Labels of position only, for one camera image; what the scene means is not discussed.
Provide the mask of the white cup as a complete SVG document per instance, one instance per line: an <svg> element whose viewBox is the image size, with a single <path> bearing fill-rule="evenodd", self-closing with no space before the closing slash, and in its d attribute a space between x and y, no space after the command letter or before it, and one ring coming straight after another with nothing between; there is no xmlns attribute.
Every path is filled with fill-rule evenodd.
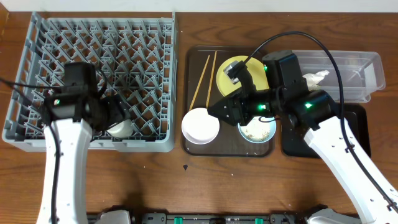
<svg viewBox="0 0 398 224"><path fill-rule="evenodd" d="M108 129L107 132L115 138L128 138L134 131L132 126L132 121L130 119L126 119L123 122L113 126Z"/></svg>

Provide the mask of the light blue bowl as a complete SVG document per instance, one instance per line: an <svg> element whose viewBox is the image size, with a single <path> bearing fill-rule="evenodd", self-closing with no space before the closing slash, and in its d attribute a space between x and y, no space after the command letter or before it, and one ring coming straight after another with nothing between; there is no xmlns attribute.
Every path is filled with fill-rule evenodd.
<svg viewBox="0 0 398 224"><path fill-rule="evenodd" d="M238 130L242 137L256 144L270 141L274 137L276 129L277 124L274 117L255 116L246 126L238 125Z"/></svg>

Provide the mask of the white tissue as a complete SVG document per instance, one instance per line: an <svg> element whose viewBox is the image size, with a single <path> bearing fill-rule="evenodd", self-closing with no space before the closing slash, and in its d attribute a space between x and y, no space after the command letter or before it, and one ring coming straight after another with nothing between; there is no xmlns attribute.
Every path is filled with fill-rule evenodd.
<svg viewBox="0 0 398 224"><path fill-rule="evenodd" d="M320 86L318 85L322 80L325 79L325 77L329 74L330 72L328 70L322 70L317 73L308 73L303 75L304 79L306 79L307 86L309 89L317 89Z"/></svg>

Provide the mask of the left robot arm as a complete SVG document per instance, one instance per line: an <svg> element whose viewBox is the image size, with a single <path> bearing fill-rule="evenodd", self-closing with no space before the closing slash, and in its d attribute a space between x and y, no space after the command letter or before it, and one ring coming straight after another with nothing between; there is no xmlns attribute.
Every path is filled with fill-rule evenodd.
<svg viewBox="0 0 398 224"><path fill-rule="evenodd" d="M68 63L64 84L53 86L39 108L45 123L44 187L37 223L88 223L85 202L86 162L95 131L116 138L132 134L127 103L98 88L92 63Z"/></svg>

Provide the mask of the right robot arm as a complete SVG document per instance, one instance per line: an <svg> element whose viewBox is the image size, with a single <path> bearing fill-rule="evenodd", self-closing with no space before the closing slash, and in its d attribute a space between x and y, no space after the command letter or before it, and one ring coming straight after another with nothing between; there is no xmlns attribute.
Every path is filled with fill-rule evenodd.
<svg viewBox="0 0 398 224"><path fill-rule="evenodd" d="M255 116L289 121L332 171L352 201L361 223L397 223L397 190L383 176L354 137L344 117L340 71L330 51L314 36L335 68L340 101L324 90L309 90L299 60L291 50L262 58L269 85L256 90L245 61L234 63L226 74L241 87L208 108L208 114L232 126L247 125Z"/></svg>

